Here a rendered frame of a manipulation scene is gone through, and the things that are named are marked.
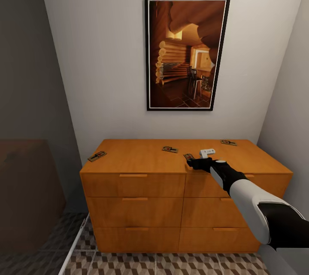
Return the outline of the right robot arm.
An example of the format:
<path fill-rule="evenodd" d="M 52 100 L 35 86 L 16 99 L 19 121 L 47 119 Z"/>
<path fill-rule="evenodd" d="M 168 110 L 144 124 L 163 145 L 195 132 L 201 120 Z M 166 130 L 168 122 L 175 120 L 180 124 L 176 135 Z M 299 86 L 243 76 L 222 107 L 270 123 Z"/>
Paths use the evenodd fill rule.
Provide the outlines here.
<path fill-rule="evenodd" d="M 187 163 L 194 170 L 211 173 L 230 195 L 258 241 L 274 248 L 298 275 L 309 275 L 309 221 L 283 199 L 247 180 L 226 161 L 208 157 L 214 153 L 214 149 L 201 150 L 200 159 Z"/>

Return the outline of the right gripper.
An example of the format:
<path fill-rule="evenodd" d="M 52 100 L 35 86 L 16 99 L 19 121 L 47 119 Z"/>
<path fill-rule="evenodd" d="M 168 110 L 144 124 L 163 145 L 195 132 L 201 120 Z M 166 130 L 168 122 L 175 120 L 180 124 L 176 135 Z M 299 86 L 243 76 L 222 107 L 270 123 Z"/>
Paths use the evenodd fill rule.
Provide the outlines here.
<path fill-rule="evenodd" d="M 205 163 L 207 161 L 213 161 L 213 159 L 211 157 L 208 157 L 207 159 L 193 159 L 192 161 L 188 161 L 187 163 L 190 167 L 193 167 L 194 170 L 198 170 L 198 169 L 202 169 L 204 171 L 205 170 Z M 206 171 L 208 172 L 208 171 Z"/>

